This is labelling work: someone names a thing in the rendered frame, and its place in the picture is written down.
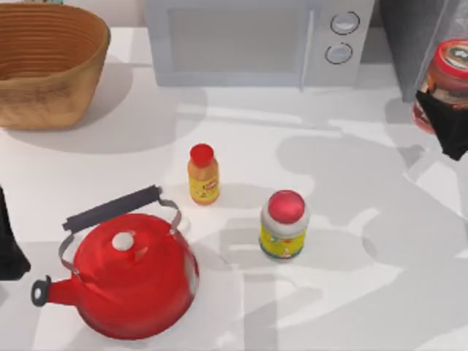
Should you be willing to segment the red lidded dark jar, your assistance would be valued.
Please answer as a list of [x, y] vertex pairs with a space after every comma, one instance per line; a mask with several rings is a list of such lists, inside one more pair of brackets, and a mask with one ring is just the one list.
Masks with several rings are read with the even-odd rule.
[[419, 91], [458, 110], [468, 110], [468, 37], [442, 41]]

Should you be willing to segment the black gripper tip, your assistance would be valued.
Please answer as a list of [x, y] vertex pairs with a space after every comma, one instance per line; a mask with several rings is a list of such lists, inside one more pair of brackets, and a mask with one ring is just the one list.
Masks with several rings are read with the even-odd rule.
[[31, 264], [15, 240], [0, 186], [0, 282], [19, 280], [30, 270]]

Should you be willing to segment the red kettle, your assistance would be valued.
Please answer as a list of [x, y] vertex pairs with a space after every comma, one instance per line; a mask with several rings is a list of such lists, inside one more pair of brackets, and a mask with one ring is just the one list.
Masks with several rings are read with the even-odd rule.
[[74, 306], [83, 321], [112, 339], [145, 339], [175, 324], [195, 299], [197, 259], [178, 226], [181, 212], [162, 188], [148, 186], [67, 218], [64, 256], [86, 232], [72, 260], [71, 275], [49, 276], [31, 287], [31, 302]]

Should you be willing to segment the woven brown basket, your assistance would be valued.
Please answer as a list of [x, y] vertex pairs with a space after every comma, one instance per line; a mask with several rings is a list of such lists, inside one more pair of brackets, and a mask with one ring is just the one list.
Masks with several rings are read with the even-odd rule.
[[110, 44], [92, 12], [65, 4], [0, 4], [0, 128], [65, 129], [84, 117]]

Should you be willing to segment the orange bottle with red cap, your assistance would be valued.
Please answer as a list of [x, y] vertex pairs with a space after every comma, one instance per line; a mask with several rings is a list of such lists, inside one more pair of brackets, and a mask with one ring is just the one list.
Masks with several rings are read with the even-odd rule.
[[219, 196], [219, 164], [206, 143], [192, 146], [187, 164], [189, 193], [199, 205], [209, 205]]

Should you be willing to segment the round microwave knob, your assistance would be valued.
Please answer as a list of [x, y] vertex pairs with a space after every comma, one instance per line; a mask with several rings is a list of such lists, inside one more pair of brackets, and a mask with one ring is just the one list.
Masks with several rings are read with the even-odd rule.
[[353, 33], [361, 24], [360, 17], [353, 11], [334, 15], [330, 22], [331, 30], [341, 36]]
[[345, 42], [331, 45], [325, 50], [325, 60], [332, 65], [345, 64], [352, 58], [352, 56], [353, 49]]

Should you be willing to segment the pale grey microwave oven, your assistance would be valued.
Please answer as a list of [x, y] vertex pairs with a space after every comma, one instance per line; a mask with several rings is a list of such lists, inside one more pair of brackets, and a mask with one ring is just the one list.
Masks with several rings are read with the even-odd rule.
[[[375, 0], [145, 0], [156, 81], [161, 86], [299, 88], [309, 12], [314, 32], [305, 88], [355, 83]], [[334, 15], [355, 12], [351, 34], [330, 28]], [[345, 42], [345, 64], [325, 50]]]

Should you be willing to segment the yellow labelled jar, red lid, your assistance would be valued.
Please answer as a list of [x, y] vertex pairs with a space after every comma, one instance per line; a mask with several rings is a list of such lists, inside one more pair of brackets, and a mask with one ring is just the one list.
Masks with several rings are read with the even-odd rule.
[[291, 260], [304, 248], [310, 210], [300, 194], [274, 192], [260, 213], [260, 248], [275, 260]]

